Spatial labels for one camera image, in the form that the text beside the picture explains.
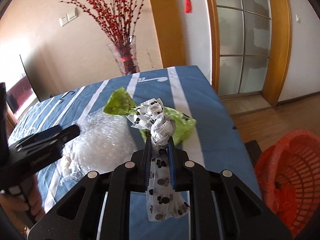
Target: finger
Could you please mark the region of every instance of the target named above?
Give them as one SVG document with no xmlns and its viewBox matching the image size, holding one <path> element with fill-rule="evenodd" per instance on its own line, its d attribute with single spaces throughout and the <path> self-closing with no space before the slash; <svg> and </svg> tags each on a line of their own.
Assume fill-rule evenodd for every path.
<svg viewBox="0 0 320 240">
<path fill-rule="evenodd" d="M 32 180 L 33 180 L 32 185 L 37 187 L 38 186 L 38 177 L 36 174 L 32 175 Z"/>
<path fill-rule="evenodd" d="M 35 220 L 38 222 L 45 215 L 44 209 L 41 208 L 40 212 L 36 215 Z"/>
<path fill-rule="evenodd" d="M 30 194 L 28 196 L 28 202 L 30 204 L 30 206 L 34 206 L 36 204 L 36 202 L 40 199 L 40 192 L 38 189 L 38 185 L 37 183 L 34 183 L 32 186 L 32 189 L 30 191 Z"/>
<path fill-rule="evenodd" d="M 35 216 L 36 214 L 38 214 L 41 210 L 41 198 L 38 199 L 38 201 L 35 203 L 34 206 L 31 207 L 30 211 L 31 211 L 31 215 Z"/>
<path fill-rule="evenodd" d="M 21 199 L 15 196 L 0 194 L 1 205 L 15 211 L 27 211 L 29 210 L 29 205 L 24 203 Z"/>
</svg>

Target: orange laundry basket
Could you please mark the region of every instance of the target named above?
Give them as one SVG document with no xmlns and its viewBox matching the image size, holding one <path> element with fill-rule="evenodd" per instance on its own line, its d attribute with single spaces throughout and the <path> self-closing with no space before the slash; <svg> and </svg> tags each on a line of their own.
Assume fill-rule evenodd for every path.
<svg viewBox="0 0 320 240">
<path fill-rule="evenodd" d="M 320 138 L 308 131 L 291 132 L 264 151 L 254 169 L 263 201 L 273 211 L 276 184 L 295 187 L 297 211 L 290 231 L 296 237 L 320 203 Z"/>
</svg>

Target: metal screw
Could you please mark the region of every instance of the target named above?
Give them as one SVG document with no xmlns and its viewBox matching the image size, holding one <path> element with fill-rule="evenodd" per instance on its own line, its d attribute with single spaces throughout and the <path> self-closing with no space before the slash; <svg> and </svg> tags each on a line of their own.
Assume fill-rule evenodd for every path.
<svg viewBox="0 0 320 240">
<path fill-rule="evenodd" d="M 126 168 L 130 169 L 130 168 L 133 168 L 135 166 L 135 164 L 134 164 L 134 162 L 127 162 L 124 166 Z"/>
<path fill-rule="evenodd" d="M 192 168 L 193 166 L 195 166 L 195 163 L 192 161 L 186 161 L 184 165 L 188 168 Z"/>
<path fill-rule="evenodd" d="M 229 171 L 229 170 L 224 170 L 224 171 L 222 172 L 222 175 L 225 176 L 225 177 L 230 178 L 230 177 L 232 176 L 232 172 Z"/>
<path fill-rule="evenodd" d="M 97 175 L 98 175 L 98 173 L 96 171 L 90 171 L 88 173 L 88 178 L 93 179 L 93 178 L 97 177 Z"/>
</svg>

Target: green plastic bag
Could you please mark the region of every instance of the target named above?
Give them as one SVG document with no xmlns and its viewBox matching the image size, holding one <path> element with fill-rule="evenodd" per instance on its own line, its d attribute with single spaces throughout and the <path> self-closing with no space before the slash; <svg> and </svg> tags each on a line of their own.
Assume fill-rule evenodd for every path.
<svg viewBox="0 0 320 240">
<path fill-rule="evenodd" d="M 128 92 L 121 87 L 111 94 L 103 112 L 112 115 L 137 114 L 138 111 L 134 110 L 137 106 Z"/>
<path fill-rule="evenodd" d="M 112 115 L 137 114 L 138 111 L 133 109 L 137 106 L 138 105 L 131 99 L 128 92 L 121 87 L 112 93 L 103 112 Z M 176 122 L 176 131 L 172 138 L 174 144 L 178 145 L 190 136 L 196 126 L 196 120 L 170 107 L 165 106 L 163 111 Z M 140 133 L 144 142 L 146 142 L 146 134 L 150 134 L 150 131 L 144 129 L 140 130 Z"/>
</svg>

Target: human hand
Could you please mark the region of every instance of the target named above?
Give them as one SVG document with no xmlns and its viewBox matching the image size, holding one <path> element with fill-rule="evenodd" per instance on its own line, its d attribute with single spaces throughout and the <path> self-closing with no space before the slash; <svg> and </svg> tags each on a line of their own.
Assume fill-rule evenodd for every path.
<svg viewBox="0 0 320 240">
<path fill-rule="evenodd" d="M 31 214 L 35 216 L 35 220 L 39 221 L 44 215 L 44 210 L 42 208 L 42 200 L 41 195 L 38 189 L 38 180 L 36 175 L 32 176 L 33 179 L 33 186 L 28 196 L 28 202 L 24 203 L 21 199 L 15 196 L 7 195 L 7 194 L 0 194 L 0 204 L 4 211 L 6 212 L 8 218 L 14 224 L 15 228 L 24 233 L 24 229 L 26 225 L 18 218 L 18 212 L 25 212 L 30 209 Z"/>
</svg>

